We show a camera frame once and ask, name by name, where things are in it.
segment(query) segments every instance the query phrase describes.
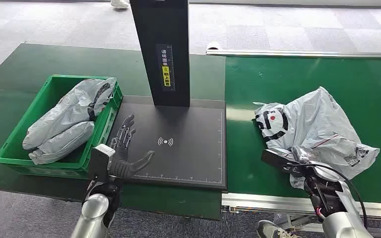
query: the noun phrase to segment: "aluminum frame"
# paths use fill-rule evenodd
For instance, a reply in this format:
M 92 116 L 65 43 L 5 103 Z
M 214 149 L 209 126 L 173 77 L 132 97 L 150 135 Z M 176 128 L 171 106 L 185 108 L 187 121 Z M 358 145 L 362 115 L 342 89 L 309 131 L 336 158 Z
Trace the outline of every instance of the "aluminum frame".
M 319 51 L 256 51 L 256 50 L 207 50 L 209 56 L 285 56 L 327 58 L 381 58 L 381 53 L 338 53 Z
M 307 6 L 381 6 L 381 0 L 189 0 L 189 3 L 307 5 Z
M 315 215 L 312 203 L 308 198 L 278 197 L 267 195 L 223 193 L 221 205 L 232 208 L 232 211 L 263 211 L 298 215 Z M 367 216 L 381 220 L 381 203 L 365 202 Z

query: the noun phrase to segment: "metal rail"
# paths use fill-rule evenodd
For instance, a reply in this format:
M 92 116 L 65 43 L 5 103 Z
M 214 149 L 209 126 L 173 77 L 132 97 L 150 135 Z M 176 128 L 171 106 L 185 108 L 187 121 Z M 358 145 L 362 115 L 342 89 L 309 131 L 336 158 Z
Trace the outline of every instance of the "metal rail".
M 229 206 L 234 211 L 263 211 L 298 215 L 315 215 L 308 198 L 277 197 L 240 193 L 223 193 L 221 205 Z M 365 202 L 367 216 L 381 220 L 381 203 Z
M 207 50 L 210 56 L 286 56 L 286 57 L 327 57 L 327 58 L 381 58 L 381 53 L 338 53 L 315 51 L 256 51 L 256 50 Z

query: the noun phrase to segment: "plastic bag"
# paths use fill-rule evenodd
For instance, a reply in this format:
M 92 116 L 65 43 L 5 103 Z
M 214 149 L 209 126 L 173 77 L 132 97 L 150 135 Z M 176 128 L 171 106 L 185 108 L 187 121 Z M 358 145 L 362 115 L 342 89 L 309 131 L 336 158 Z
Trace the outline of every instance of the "plastic bag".
M 294 159 L 292 146 L 312 148 L 317 161 L 349 179 L 369 168 L 380 151 L 361 143 L 343 109 L 322 87 L 287 105 L 266 104 L 255 110 L 255 118 L 269 149 Z M 290 175 L 290 182 L 303 188 L 304 178 Z
M 28 154 L 35 165 L 49 164 L 62 159 L 85 143 L 93 134 L 94 122 L 80 122 L 38 146 Z
M 95 120 L 110 100 L 116 78 L 86 79 L 78 83 L 56 106 L 32 124 L 22 147 L 33 149 L 82 121 Z

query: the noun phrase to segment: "black cable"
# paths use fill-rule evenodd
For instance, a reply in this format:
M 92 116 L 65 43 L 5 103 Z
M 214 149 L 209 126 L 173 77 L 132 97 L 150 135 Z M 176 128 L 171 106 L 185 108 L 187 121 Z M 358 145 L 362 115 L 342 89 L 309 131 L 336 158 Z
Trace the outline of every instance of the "black cable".
M 339 171 L 337 171 L 336 169 L 333 169 L 329 166 L 325 166 L 325 165 L 317 165 L 317 164 L 306 164 L 306 165 L 285 165 L 285 166 L 289 166 L 289 167 L 309 167 L 309 166 L 316 166 L 316 167 L 324 167 L 326 169 L 329 169 L 331 171 L 334 171 L 335 173 L 339 174 L 341 177 L 343 177 L 343 179 L 345 179 L 348 184 L 354 189 L 354 191 L 356 192 L 356 195 L 357 197 L 359 198 L 359 202 L 360 202 L 360 205 L 362 207 L 362 211 L 363 211 L 363 219 L 364 219 L 364 227 L 367 229 L 367 215 L 366 215 L 366 209 L 364 207 L 364 203 L 363 203 L 363 200 L 361 199 L 360 197 L 360 194 L 359 192 L 357 191 L 356 187 L 353 185 L 353 183 L 345 176 L 343 175 L 342 173 L 340 173 Z

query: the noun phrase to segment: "gray carpet floor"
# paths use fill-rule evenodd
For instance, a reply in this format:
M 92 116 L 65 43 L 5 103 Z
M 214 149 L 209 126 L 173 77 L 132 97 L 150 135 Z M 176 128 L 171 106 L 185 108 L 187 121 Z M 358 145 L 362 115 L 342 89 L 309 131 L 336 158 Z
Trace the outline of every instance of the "gray carpet floor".
M 189 13 L 193 54 L 204 54 L 210 41 L 225 49 L 381 52 L 381 9 L 191 4 Z M 130 9 L 101 1 L 0 1 L 0 64 L 23 42 L 139 50 Z M 80 207 L 0 191 L 0 238 L 67 238 Z M 109 237 L 255 238 L 256 222 L 272 218 L 244 212 L 208 221 L 120 209 Z
M 81 212 L 78 202 L 0 191 L 0 238 L 68 238 Z M 273 213 L 222 214 L 221 221 L 119 209 L 109 238 L 256 238 L 256 223 Z M 369 227 L 381 228 L 381 221 Z M 322 233 L 297 232 L 304 238 Z

